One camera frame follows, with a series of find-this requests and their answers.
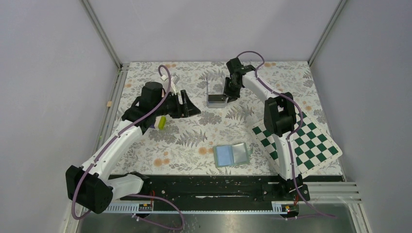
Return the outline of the green card holder wallet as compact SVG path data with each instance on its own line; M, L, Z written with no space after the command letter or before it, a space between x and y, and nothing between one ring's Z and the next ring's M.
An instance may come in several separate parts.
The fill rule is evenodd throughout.
M238 166L250 163L251 151L246 143L213 147L215 167Z

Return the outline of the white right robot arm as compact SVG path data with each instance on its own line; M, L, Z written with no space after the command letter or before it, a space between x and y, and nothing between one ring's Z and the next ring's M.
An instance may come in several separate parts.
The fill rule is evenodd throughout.
M264 103L263 123L271 133L279 162L279 195L285 200L299 199L307 202L301 172L297 166L297 156L293 148L296 103L291 93L280 93L257 75L253 65L243 65L239 58L230 59L226 66L229 77L225 79L223 94L229 101L240 98L242 88L249 89Z

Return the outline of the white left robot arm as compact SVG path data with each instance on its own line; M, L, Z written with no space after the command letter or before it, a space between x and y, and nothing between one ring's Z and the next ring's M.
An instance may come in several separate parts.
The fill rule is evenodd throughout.
M151 187L138 172L111 179L109 176L115 165L161 117L187 118L200 113L201 110L190 101L185 90L176 94L161 83L147 82L102 147L81 166L67 169L66 185L72 204L100 214L113 200L131 194L140 200L149 197Z

